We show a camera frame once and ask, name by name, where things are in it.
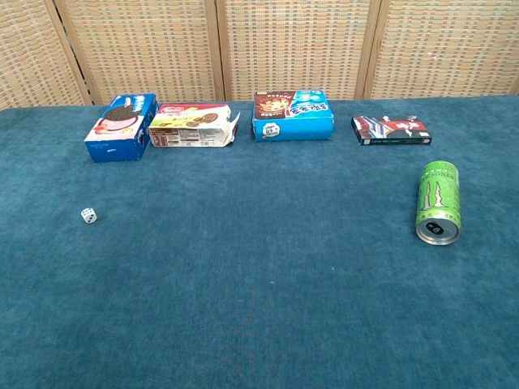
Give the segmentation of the blue velvet table cloth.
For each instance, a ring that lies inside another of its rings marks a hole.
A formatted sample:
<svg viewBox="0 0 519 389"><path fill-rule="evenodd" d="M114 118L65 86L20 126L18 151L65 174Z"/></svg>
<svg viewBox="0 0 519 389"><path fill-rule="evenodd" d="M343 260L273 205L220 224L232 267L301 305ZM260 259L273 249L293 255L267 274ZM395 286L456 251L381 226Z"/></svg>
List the blue velvet table cloth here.
<svg viewBox="0 0 519 389"><path fill-rule="evenodd" d="M100 164L100 107L0 111L0 389L519 389L519 96L335 101L308 142L231 109L228 147ZM385 115L431 143L361 145ZM435 160L446 246L415 229Z"/></svg>

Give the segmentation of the blue chocolate snack box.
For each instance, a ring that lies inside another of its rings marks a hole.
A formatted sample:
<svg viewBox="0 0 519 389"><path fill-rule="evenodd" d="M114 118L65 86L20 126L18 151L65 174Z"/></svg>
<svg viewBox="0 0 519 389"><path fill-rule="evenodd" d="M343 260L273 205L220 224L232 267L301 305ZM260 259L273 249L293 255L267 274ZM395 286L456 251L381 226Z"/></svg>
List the blue chocolate snack box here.
<svg viewBox="0 0 519 389"><path fill-rule="evenodd" d="M322 90L257 92L252 128L257 142L331 139L334 116Z"/></svg>

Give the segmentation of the white opened biscuit box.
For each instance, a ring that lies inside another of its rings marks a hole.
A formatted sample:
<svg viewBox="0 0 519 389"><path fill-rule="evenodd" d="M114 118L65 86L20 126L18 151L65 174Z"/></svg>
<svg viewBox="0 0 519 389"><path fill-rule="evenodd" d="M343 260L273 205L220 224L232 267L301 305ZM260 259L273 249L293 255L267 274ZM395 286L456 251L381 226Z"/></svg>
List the white opened biscuit box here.
<svg viewBox="0 0 519 389"><path fill-rule="evenodd" d="M148 132L154 147L225 147L239 118L224 104L163 104Z"/></svg>

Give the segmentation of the woven rattan folding screen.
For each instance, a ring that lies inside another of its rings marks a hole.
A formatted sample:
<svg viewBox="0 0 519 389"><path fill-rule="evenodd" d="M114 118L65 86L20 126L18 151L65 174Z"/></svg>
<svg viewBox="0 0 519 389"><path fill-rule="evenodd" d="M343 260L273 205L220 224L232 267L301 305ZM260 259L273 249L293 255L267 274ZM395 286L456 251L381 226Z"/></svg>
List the woven rattan folding screen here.
<svg viewBox="0 0 519 389"><path fill-rule="evenodd" d="M0 0L0 110L519 94L519 0Z"/></svg>

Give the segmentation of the black and red flat box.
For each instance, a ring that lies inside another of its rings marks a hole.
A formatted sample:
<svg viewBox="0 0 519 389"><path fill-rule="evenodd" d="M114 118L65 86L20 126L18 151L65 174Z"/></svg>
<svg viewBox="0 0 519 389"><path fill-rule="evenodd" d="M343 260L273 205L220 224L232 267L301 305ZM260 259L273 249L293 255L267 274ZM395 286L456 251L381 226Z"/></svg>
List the black and red flat box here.
<svg viewBox="0 0 519 389"><path fill-rule="evenodd" d="M351 124L363 146L384 144L430 144L432 134L415 116L391 118L387 115L352 117Z"/></svg>

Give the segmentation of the blue Oreo cookie box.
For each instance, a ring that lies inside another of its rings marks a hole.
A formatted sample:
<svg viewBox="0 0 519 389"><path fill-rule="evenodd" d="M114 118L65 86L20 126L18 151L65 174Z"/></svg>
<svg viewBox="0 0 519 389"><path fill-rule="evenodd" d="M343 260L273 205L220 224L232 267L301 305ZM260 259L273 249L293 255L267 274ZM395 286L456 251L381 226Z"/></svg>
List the blue Oreo cookie box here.
<svg viewBox="0 0 519 389"><path fill-rule="evenodd" d="M120 94L113 98L84 139L92 160L140 160L150 141L148 128L158 108L154 93Z"/></svg>

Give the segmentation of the green Monster energy can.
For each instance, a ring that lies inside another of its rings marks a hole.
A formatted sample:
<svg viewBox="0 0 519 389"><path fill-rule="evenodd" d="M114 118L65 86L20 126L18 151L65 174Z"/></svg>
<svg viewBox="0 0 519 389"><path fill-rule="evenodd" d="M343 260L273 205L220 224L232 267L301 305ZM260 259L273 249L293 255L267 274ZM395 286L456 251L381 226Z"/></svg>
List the green Monster energy can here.
<svg viewBox="0 0 519 389"><path fill-rule="evenodd" d="M424 166L418 190L415 229L423 241L446 246L461 233L461 196L457 167L444 160Z"/></svg>

